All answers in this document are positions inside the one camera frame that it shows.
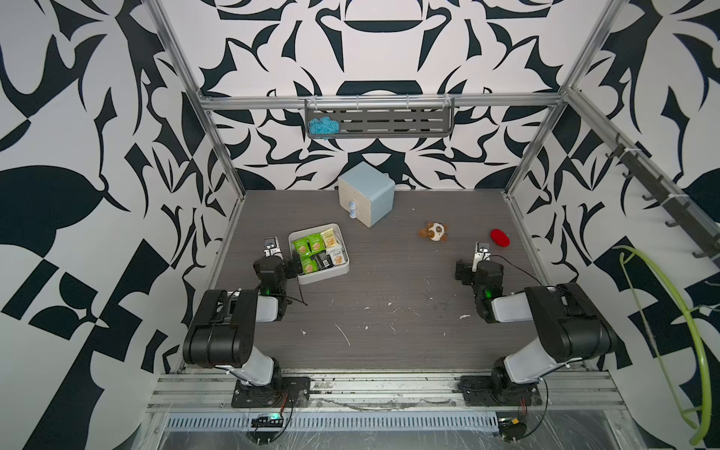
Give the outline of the white storage box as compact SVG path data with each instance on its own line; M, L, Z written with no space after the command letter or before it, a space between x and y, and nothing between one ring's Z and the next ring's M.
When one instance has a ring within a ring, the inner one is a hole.
M301 268L298 280L301 285L326 281L350 272L350 256L337 223L291 232L288 242L292 255L299 257Z

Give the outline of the white cookie packet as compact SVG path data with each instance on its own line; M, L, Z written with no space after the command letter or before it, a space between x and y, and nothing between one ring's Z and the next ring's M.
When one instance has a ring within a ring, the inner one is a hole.
M330 258L333 266L343 266L343 264L347 263L343 247L337 246L333 247L333 249L328 249L326 254Z

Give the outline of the yellow cookie packet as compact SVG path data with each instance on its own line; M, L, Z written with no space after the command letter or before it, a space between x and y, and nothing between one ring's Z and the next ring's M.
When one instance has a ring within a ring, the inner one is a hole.
M322 241L324 242L324 247L326 249L333 249L341 244L339 243L339 240L333 228L322 231L320 233L320 236L322 238Z

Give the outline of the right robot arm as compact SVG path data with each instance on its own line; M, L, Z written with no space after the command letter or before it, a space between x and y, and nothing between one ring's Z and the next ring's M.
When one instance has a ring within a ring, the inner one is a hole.
M489 376L463 376L459 388L471 396L489 395L495 404L519 402L530 397L545 375L617 350L616 332L575 282L505 294L504 266L489 259L457 261L455 280L472 288L476 310L486 323L532 323L537 334L521 350L499 359Z

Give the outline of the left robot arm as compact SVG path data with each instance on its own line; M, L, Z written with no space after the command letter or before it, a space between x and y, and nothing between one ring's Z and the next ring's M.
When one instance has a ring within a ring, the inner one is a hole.
M281 321L288 305L290 279L299 275L297 254L279 253L253 263L259 285L235 291L208 290L202 296L182 346L184 362L203 369L218 369L234 376L246 389L279 390L281 367L254 344L257 324Z

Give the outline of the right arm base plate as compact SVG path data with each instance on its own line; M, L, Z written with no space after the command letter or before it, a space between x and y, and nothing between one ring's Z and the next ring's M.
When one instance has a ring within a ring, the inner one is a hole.
M505 378L491 375L465 375L459 379L457 389L467 406L532 406L537 396L538 383L514 384Z

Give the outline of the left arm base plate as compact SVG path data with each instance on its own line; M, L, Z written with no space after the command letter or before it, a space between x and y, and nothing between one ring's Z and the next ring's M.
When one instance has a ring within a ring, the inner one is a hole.
M279 408L281 405L306 407L311 393L311 378L282 377L266 386L237 381L231 405L236 409Z

